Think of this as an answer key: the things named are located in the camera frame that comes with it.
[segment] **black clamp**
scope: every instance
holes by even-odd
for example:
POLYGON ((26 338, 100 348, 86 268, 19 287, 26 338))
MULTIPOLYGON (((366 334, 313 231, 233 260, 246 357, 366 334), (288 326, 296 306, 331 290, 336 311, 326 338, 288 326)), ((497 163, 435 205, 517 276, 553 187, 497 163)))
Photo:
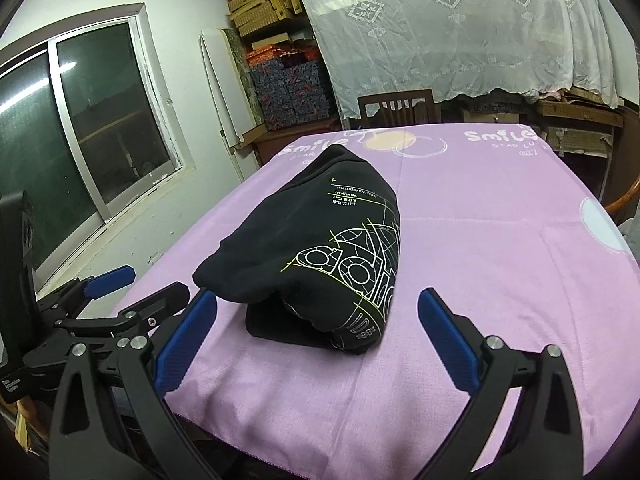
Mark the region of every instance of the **black clamp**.
MULTIPOLYGON (((39 386, 37 376, 24 363, 26 354, 39 348, 45 338, 50 338, 53 334, 66 334, 56 329, 66 328, 82 336, 85 335, 82 333, 83 327, 99 326, 101 322, 104 324, 106 320, 79 320, 76 317, 91 300, 97 300, 133 283, 136 273, 131 267, 124 266, 97 278, 75 278, 36 303, 31 269, 24 264, 12 265, 10 259, 0 263, 5 266, 0 279, 6 280, 2 284, 4 286, 0 286, 0 326, 11 328, 3 333, 6 362, 0 366, 0 395, 5 402, 15 402, 25 395, 33 394, 34 388, 39 386), (4 307, 3 301, 10 307, 4 307)), ((58 349, 60 372, 65 361, 65 351, 66 347, 58 349)), ((45 361, 50 362, 51 357, 48 355, 45 361)))
POLYGON ((176 282, 115 317, 77 319, 91 300, 134 277, 133 269, 121 267, 71 280, 43 298, 32 308, 30 335, 40 344, 30 349, 26 338, 12 340, 11 367, 0 368, 0 378, 11 379, 13 387, 2 396, 11 402, 30 395, 53 407, 52 480, 220 480, 164 402, 216 319, 215 295, 201 290, 190 301, 188 287, 176 282), (140 459, 113 387, 124 389, 157 469, 140 459))
POLYGON ((418 317, 459 390, 471 396, 445 441, 415 480, 578 480, 582 429, 562 352, 513 350, 484 337, 453 314, 432 288, 418 299, 418 317), (471 472, 510 388, 522 388, 494 462, 471 472))

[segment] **white lace curtain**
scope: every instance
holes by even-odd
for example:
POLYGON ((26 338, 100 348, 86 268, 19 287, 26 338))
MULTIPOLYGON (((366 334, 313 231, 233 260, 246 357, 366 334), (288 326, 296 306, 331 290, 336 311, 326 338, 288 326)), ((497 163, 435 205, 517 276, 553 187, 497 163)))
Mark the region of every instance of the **white lace curtain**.
POLYGON ((597 0, 302 1, 345 117, 360 95, 421 88, 439 102, 576 85, 617 105, 597 0))

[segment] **printed graphic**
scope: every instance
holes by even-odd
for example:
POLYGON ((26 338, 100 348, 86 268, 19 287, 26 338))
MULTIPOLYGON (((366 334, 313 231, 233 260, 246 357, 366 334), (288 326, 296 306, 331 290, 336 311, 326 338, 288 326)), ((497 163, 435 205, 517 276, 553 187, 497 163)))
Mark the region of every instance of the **printed graphic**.
POLYGON ((587 197, 582 201, 580 219, 591 236, 608 250, 631 254, 622 234, 596 199, 587 197))
POLYGON ((481 142, 483 140, 492 140, 491 146, 493 148, 519 148, 520 155, 533 156, 537 155, 537 150, 528 150, 534 146, 546 146, 548 144, 543 142, 535 132, 531 130, 520 130, 519 132, 509 132, 507 130, 497 130, 494 134, 479 134, 474 131, 465 132, 466 140, 471 142, 481 142))
POLYGON ((371 24, 377 20, 384 6, 385 4, 380 2, 364 0, 351 7, 348 15, 356 20, 371 24))
MULTIPOLYGON (((282 270, 290 266, 322 272, 351 289, 358 296, 353 313, 340 328, 350 330, 356 338, 364 339, 380 332, 376 318, 386 321, 393 298, 398 268, 400 229, 396 213, 386 201, 367 189, 343 186, 332 182, 329 193, 337 206, 354 206, 359 201, 378 204, 382 222, 367 219, 366 223, 336 234, 329 232, 327 245, 300 251, 282 270), (377 316, 372 316, 371 306, 377 316)), ((334 342, 336 348, 340 343, 334 342)))
POLYGON ((371 38, 381 38, 385 32, 385 27, 373 27, 369 32, 367 32, 367 36, 371 38))
POLYGON ((392 152, 404 158, 427 158, 447 151, 444 139, 416 136, 407 130, 356 130, 345 132, 347 137, 359 137, 358 142, 368 150, 392 152))

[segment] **window frame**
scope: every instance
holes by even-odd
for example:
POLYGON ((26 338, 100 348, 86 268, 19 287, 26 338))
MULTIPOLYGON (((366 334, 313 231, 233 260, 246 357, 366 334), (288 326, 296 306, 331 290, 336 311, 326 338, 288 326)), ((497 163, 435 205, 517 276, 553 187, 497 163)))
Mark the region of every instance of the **window frame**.
POLYGON ((183 167, 176 149, 176 139, 169 124, 170 117, 162 106, 158 97, 164 81, 161 75, 153 74, 148 53, 152 41, 145 38, 141 17, 145 17, 143 4, 110 7, 71 16, 52 23, 20 38, 0 50, 0 79, 15 68, 29 62, 37 56, 47 54, 49 62, 50 84, 53 89, 58 117, 62 124, 66 143, 78 168, 80 177, 97 209, 83 224, 76 228, 45 261, 34 270, 34 285, 40 289, 53 274, 74 254, 92 235, 107 226, 113 219, 123 212, 129 205, 152 190, 161 180, 174 174, 183 167), (89 167, 82 156, 80 144, 73 128, 71 117, 66 105, 62 88, 57 45, 61 41, 74 38, 104 27, 126 23, 129 27, 130 40, 136 58, 138 71, 145 89, 146 98, 151 108, 152 116, 158 127, 160 137, 167 150, 169 160, 159 168, 141 178, 133 186, 124 190, 108 204, 105 203, 98 191, 89 167))

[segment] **black hoodie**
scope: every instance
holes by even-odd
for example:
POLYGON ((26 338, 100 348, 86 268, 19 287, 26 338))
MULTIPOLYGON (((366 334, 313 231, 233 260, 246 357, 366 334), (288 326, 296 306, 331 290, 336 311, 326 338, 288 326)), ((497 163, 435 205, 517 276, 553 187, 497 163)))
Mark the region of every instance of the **black hoodie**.
POLYGON ((222 240, 193 281, 247 303, 254 336, 364 352, 385 329, 399 223, 386 181, 333 144, 222 240))

